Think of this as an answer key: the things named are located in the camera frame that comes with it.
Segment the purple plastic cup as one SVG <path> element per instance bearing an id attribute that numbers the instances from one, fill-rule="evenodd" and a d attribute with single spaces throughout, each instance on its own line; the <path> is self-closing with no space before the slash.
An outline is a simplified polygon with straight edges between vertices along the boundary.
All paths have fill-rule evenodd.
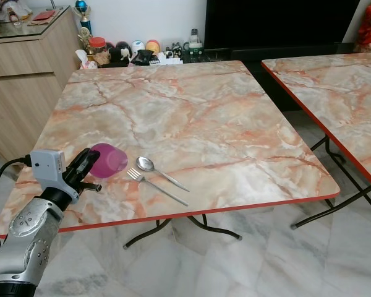
<path id="1" fill-rule="evenodd" d="M 99 153 L 98 160 L 90 169 L 90 174 L 96 178 L 110 178 L 128 166 L 128 155 L 111 144 L 99 142 L 90 147 L 90 150 Z"/>

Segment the metal spoon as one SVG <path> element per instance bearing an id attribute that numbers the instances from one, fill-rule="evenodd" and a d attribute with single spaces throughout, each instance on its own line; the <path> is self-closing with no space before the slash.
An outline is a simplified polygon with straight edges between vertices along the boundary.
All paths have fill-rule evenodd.
<path id="1" fill-rule="evenodd" d="M 139 169 L 143 171 L 154 171 L 155 173 L 158 173 L 164 176 L 164 178 L 168 179 L 168 181 L 174 184 L 175 186 L 189 192 L 188 188 L 183 186 L 183 184 L 180 183 L 178 180 L 172 178 L 172 176 L 164 173 L 163 171 L 158 170 L 157 167 L 155 167 L 155 164 L 151 159 L 146 158 L 146 157 L 138 157 L 137 161 L 135 161 L 135 164 L 137 165 Z"/>

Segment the metal fork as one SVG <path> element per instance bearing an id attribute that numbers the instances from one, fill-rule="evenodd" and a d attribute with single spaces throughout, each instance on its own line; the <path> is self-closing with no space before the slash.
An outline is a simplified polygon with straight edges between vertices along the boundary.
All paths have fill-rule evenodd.
<path id="1" fill-rule="evenodd" d="M 189 206 L 189 203 L 187 203 L 186 201 L 180 199 L 179 197 L 169 193 L 168 191 L 164 190 L 162 187 L 158 187 L 156 184 L 152 183 L 151 181 L 149 181 L 146 176 L 144 176 L 142 173 L 140 173 L 139 171 L 137 171 L 136 169 L 134 168 L 129 168 L 127 170 L 127 174 L 128 176 L 130 176 L 130 178 L 134 179 L 135 181 L 137 182 L 146 182 L 147 184 L 149 184 L 149 186 L 152 186 L 154 187 L 156 190 L 162 192 L 163 194 L 169 196 L 170 198 L 172 198 L 173 200 L 177 201 L 178 203 L 182 204 L 183 206 L 186 206 L 188 207 Z"/>

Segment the wooden cabinet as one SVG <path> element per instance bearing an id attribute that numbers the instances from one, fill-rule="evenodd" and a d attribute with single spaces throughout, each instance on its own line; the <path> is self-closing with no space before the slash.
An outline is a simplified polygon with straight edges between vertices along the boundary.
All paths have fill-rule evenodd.
<path id="1" fill-rule="evenodd" d="M 0 156 L 27 155 L 80 60 L 75 14 L 59 6 L 44 25 L 0 24 Z"/>

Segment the black plush toy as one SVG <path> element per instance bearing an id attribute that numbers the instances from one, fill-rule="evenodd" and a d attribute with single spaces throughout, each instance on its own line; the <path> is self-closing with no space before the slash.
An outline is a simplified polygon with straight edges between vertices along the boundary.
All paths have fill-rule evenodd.
<path id="1" fill-rule="evenodd" d="M 106 63 L 106 67 L 127 67 L 129 65 L 132 51 L 127 42 L 118 42 L 114 47 L 109 49 L 108 53 L 109 63 Z"/>

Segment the jar with red lid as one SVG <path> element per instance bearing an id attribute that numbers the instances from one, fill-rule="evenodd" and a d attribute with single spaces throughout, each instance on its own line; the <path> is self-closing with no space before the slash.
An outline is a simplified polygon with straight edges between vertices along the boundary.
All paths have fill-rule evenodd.
<path id="1" fill-rule="evenodd" d="M 91 37 L 88 42 L 92 56 L 97 56 L 97 54 L 105 52 L 107 49 L 106 40 L 103 37 Z"/>

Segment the marble-print folding table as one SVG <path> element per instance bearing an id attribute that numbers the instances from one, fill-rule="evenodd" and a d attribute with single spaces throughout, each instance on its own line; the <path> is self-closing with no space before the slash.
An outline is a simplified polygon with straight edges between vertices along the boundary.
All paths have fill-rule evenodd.
<path id="1" fill-rule="evenodd" d="M 121 171 L 64 212 L 62 232 L 194 218 L 228 210 L 327 200 L 340 187 L 239 61 L 78 70 L 65 85 L 36 149 L 64 162 L 99 142 L 151 159 L 146 178 Z"/>
<path id="2" fill-rule="evenodd" d="M 262 66 L 321 127 L 370 186 L 293 230 L 343 209 L 371 192 L 371 52 L 265 59 Z"/>

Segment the orange round figure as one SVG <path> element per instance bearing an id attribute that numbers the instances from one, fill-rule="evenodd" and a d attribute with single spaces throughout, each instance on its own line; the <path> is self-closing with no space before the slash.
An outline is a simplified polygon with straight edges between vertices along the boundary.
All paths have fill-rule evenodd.
<path id="1" fill-rule="evenodd" d="M 146 42 L 145 49 L 151 51 L 154 56 L 157 56 L 161 51 L 160 43 L 157 40 L 149 40 Z"/>

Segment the blue and gold trophy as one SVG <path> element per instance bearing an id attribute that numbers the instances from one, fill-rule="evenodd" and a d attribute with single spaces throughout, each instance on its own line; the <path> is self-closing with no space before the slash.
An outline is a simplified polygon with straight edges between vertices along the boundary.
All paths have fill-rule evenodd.
<path id="1" fill-rule="evenodd" d="M 92 34 L 92 26 L 90 25 L 90 6 L 87 5 L 85 0 L 76 0 L 75 6 L 76 14 L 79 15 L 79 25 L 81 28 L 86 28 Z"/>

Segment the red booklet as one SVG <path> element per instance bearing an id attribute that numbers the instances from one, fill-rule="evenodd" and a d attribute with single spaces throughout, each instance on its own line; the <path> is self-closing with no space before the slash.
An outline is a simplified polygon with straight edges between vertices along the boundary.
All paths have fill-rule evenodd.
<path id="1" fill-rule="evenodd" d="M 58 14 L 57 9 L 47 9 L 47 11 L 39 12 L 39 14 L 31 19 L 30 25 L 46 24 L 50 22 L 56 14 Z"/>

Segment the dark green flask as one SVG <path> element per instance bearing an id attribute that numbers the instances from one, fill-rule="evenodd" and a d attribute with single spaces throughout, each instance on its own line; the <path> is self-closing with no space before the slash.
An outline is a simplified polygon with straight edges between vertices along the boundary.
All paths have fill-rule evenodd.
<path id="1" fill-rule="evenodd" d="M 203 54 L 203 43 L 198 36 L 198 29 L 193 28 L 189 36 L 189 41 L 184 44 L 187 51 L 187 62 L 195 63 L 200 62 L 200 57 Z"/>

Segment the figurines on cabinet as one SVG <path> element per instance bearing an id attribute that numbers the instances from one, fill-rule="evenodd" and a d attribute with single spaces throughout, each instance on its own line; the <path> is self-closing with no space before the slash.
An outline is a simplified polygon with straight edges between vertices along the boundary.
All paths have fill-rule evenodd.
<path id="1" fill-rule="evenodd" d="M 25 0 L 0 0 L 0 23 L 19 25 L 22 20 L 31 16 L 33 9 Z"/>

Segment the black television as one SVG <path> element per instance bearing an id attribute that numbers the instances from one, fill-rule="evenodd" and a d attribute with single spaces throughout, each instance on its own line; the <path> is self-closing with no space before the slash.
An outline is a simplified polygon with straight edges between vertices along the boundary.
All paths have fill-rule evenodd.
<path id="1" fill-rule="evenodd" d="M 360 0 L 207 0 L 207 48 L 340 43 Z"/>

